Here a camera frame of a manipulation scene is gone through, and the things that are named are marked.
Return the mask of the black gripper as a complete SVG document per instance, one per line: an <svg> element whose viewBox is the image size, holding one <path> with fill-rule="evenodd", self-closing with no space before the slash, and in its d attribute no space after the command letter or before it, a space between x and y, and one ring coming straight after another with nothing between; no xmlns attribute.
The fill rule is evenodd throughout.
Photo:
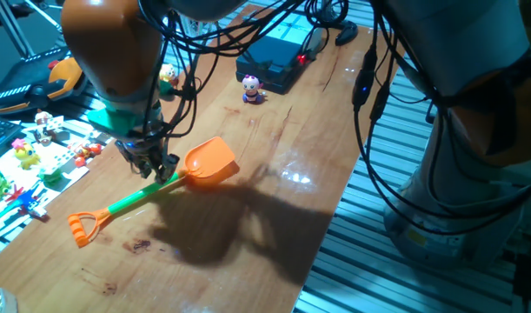
<svg viewBox="0 0 531 313"><path fill-rule="evenodd" d="M154 171L153 163L159 163L155 181L165 184L176 173L180 157L165 154L163 136L159 132L139 132L116 135L116 147L131 169L141 178L148 178Z"/></svg>

